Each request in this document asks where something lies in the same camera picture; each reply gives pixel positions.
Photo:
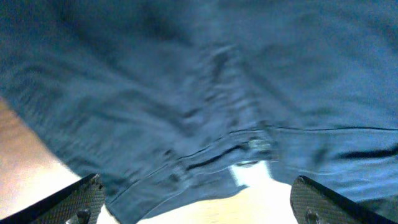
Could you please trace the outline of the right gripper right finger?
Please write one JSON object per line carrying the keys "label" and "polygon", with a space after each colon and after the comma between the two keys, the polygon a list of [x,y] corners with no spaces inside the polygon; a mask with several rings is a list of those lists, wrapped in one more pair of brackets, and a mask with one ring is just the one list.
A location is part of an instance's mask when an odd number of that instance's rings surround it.
{"label": "right gripper right finger", "polygon": [[303,175],[294,180],[290,206],[298,224],[397,224]]}

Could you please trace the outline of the navy blue shorts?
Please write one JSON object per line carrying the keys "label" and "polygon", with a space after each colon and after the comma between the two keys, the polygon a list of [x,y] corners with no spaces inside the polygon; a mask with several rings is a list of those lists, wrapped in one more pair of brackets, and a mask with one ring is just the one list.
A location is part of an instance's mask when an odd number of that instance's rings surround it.
{"label": "navy blue shorts", "polygon": [[121,223],[261,163],[394,218],[396,1],[2,1],[1,97]]}

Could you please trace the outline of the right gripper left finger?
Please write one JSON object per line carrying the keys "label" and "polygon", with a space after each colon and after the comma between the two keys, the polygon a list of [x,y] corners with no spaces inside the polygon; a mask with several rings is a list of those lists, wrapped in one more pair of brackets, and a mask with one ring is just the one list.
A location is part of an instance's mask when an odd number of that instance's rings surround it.
{"label": "right gripper left finger", "polygon": [[104,185],[98,174],[90,174],[1,224],[96,224],[103,205]]}

